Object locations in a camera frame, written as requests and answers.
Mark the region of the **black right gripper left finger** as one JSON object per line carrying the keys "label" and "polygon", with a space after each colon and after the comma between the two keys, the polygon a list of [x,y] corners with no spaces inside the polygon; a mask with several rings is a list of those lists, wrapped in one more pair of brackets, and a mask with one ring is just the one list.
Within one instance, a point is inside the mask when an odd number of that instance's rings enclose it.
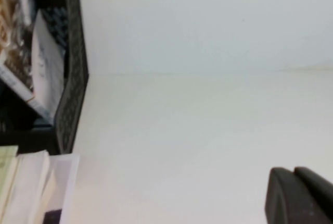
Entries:
{"label": "black right gripper left finger", "polygon": [[325,213],[305,184],[285,168],[270,170],[265,214],[267,223],[325,223]]}

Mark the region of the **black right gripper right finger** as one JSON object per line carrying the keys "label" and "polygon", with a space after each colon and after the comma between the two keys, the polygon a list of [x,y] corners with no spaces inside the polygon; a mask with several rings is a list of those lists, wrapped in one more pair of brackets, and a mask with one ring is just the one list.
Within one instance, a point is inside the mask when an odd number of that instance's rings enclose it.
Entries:
{"label": "black right gripper right finger", "polygon": [[307,167],[296,167],[294,173],[332,222],[332,183]]}

